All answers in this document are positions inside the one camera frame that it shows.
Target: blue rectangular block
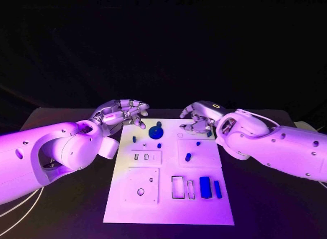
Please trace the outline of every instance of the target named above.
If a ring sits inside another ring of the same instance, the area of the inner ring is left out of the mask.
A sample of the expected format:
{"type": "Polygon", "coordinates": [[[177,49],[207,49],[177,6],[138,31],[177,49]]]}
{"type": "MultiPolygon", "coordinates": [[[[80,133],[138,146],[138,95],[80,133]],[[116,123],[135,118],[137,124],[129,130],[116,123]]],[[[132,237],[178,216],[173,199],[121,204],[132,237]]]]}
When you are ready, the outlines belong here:
{"type": "Polygon", "coordinates": [[[220,192],[219,181],[214,181],[214,189],[216,189],[217,198],[222,198],[222,192],[220,192]]]}
{"type": "Polygon", "coordinates": [[[211,184],[209,177],[200,177],[201,198],[211,198],[211,184]]]}

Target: table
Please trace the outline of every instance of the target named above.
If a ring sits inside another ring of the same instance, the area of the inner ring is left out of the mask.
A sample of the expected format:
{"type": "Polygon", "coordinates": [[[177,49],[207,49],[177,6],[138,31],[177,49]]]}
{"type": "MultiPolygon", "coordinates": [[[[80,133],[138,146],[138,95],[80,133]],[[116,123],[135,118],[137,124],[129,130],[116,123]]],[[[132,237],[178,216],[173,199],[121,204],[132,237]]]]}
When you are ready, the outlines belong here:
{"type": "MultiPolygon", "coordinates": [[[[285,111],[250,110],[294,126],[285,111]]],[[[21,130],[88,119],[93,109],[33,111],[21,130]]],[[[148,109],[148,118],[178,119],[178,109],[148,109]]],[[[119,140],[121,131],[112,136],[119,140]]],[[[327,190],[318,182],[265,167],[253,158],[236,160],[219,146],[234,226],[102,223],[115,158],[96,156],[80,171],[44,187],[40,200],[1,239],[327,238],[327,190]]],[[[0,214],[26,197],[0,205],[0,214]]],[[[29,210],[36,196],[0,218],[0,233],[29,210]]]]}

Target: robotic hand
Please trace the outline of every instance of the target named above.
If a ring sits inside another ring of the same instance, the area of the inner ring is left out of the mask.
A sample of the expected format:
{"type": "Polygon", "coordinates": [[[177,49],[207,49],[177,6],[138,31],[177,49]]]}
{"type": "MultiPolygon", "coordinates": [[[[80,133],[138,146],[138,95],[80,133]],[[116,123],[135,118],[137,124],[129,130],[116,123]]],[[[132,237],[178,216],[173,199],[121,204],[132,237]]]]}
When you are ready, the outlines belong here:
{"type": "Polygon", "coordinates": [[[188,105],[180,117],[191,112],[194,124],[180,125],[188,131],[207,133],[216,127],[216,143],[239,160],[253,157],[265,166],[321,182],[327,182],[327,135],[288,126],[242,109],[227,112],[209,101],[188,105]],[[268,128],[256,118],[276,126],[268,128]]]}
{"type": "Polygon", "coordinates": [[[17,199],[85,168],[96,154],[112,159],[122,125],[145,124],[148,105],[135,100],[102,104],[89,120],[63,122],[0,136],[0,204],[17,199]]]}

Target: puzzle board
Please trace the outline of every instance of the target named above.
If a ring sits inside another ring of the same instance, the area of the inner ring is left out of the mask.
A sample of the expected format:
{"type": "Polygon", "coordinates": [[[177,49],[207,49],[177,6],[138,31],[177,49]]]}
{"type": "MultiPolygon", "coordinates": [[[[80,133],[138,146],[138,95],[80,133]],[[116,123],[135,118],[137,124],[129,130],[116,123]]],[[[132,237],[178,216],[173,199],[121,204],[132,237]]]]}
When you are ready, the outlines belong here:
{"type": "Polygon", "coordinates": [[[122,129],[103,223],[233,225],[214,136],[180,129],[191,119],[142,119],[142,122],[144,130],[134,125],[122,129]],[[158,121],[164,134],[160,139],[151,139],[148,130],[158,121]],[[210,178],[209,199],[200,193],[203,176],[210,178]],[[220,184],[220,199],[214,181],[220,184]]]}

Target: black backdrop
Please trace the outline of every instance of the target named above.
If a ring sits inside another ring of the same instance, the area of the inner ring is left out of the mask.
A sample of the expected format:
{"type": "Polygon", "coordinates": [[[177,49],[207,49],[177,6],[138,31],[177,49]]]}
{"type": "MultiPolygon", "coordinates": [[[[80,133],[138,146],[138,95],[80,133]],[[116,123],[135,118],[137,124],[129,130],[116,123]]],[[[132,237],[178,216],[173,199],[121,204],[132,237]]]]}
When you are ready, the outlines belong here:
{"type": "Polygon", "coordinates": [[[36,107],[128,98],[282,109],[324,125],[327,5],[230,2],[1,2],[0,133],[36,107]]]}

